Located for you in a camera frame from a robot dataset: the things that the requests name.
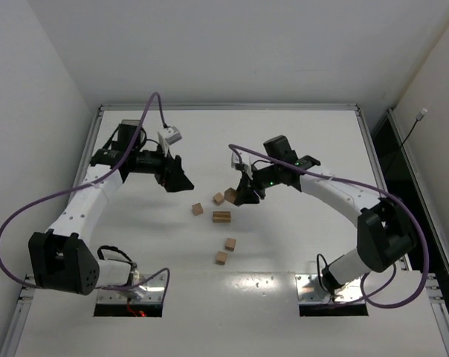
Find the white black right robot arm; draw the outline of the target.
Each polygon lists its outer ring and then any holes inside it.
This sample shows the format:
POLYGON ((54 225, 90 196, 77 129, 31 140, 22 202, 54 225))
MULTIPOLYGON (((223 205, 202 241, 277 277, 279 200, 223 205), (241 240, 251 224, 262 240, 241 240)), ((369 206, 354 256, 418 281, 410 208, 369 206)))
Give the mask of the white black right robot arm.
POLYGON ((258 156, 244 147, 230 145, 231 166, 241 172, 234 204, 256 205, 266 191, 279 184, 319 199, 347 218, 357 230, 355 248, 328 264, 320 274, 322 288, 332 294, 354 279, 370 272, 383 272, 417 245, 412 216, 399 199, 372 185, 338 178, 310 156, 298 156, 287 137, 279 135, 264 143, 258 156))

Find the long wooden block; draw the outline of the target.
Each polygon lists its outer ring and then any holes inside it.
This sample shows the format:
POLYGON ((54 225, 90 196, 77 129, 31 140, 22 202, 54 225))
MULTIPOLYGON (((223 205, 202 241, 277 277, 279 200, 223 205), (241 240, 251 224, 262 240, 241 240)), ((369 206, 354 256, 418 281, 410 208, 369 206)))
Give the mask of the long wooden block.
POLYGON ((225 200, 228 201, 229 203, 233 204, 233 205, 235 204, 236 197, 237 197, 237 191, 234 188, 232 188, 232 187, 229 187, 224 192, 225 200))

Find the translucent grey plastic bin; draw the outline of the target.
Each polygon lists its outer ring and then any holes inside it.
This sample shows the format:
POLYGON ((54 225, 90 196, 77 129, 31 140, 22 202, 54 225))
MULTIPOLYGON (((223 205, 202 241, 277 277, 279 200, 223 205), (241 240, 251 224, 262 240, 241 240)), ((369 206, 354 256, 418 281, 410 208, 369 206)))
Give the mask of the translucent grey plastic bin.
POLYGON ((138 126, 139 123, 140 123, 139 120, 127 120, 127 119, 124 119, 124 120, 121 121, 121 124, 129 125, 129 126, 138 126))

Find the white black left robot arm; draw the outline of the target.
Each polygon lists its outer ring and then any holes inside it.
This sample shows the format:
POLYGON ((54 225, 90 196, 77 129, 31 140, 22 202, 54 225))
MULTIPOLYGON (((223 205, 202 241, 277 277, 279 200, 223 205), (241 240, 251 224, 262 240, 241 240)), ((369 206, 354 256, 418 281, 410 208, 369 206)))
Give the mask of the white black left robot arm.
POLYGON ((169 148, 182 138, 168 126, 158 132, 154 150, 145 149, 147 136, 136 120, 120 123, 91 157, 78 190, 46 232, 28 242, 33 276, 42 289, 89 295, 94 289, 127 292, 140 284, 136 262, 129 257, 106 259, 89 248, 91 235, 106 205, 131 173, 152 174, 168 193, 193 190, 181 157, 169 148))

